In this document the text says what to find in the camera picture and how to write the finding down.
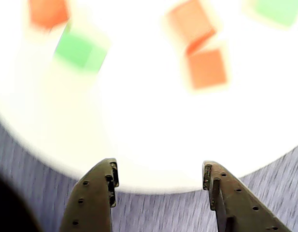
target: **orange cube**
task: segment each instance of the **orange cube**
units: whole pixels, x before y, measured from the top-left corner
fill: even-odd
[[[170,23],[187,45],[216,33],[198,0],[189,0],[177,6],[168,16]]]
[[[29,0],[31,22],[41,28],[51,29],[69,19],[65,0]]]
[[[195,89],[212,87],[227,82],[220,49],[187,54],[186,58]]]

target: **block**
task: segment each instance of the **block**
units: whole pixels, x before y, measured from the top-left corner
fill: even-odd
[[[50,30],[69,19],[65,0],[29,0],[28,4],[32,24],[40,28]]]
[[[169,12],[168,18],[186,45],[216,33],[198,0],[189,0],[177,6]]]
[[[201,51],[186,56],[194,89],[202,89],[227,82],[220,49]]]
[[[298,0],[255,0],[254,10],[278,24],[291,26],[298,16]]]
[[[86,38],[71,32],[64,32],[57,45],[55,55],[74,67],[89,72],[98,72],[107,51]]]

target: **white table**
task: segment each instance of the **white table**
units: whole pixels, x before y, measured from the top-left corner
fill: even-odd
[[[0,1],[0,119],[37,158],[79,178],[115,157],[119,190],[164,193],[200,189],[204,160],[243,176],[298,145],[298,22],[275,29],[241,1],[212,0],[231,82],[195,93],[159,21],[174,2],[105,2],[78,3],[112,40],[99,74],[84,76],[52,61],[64,27],[28,39],[25,2]]]

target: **green cube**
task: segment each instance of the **green cube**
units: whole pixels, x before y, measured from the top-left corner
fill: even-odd
[[[255,11],[284,26],[291,26],[298,16],[298,0],[256,0]]]
[[[91,41],[71,32],[64,32],[57,45],[55,55],[73,66],[91,72],[98,72],[107,51]]]

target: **round table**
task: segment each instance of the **round table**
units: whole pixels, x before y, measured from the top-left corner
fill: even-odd
[[[298,145],[298,21],[272,27],[240,2],[210,1],[223,22],[229,84],[192,91],[161,22],[176,1],[71,2],[74,21],[112,41],[97,75],[53,60],[64,25],[40,34],[23,20],[26,1],[2,1],[0,119],[71,177],[115,157],[121,191],[200,189],[204,160],[251,173]]]

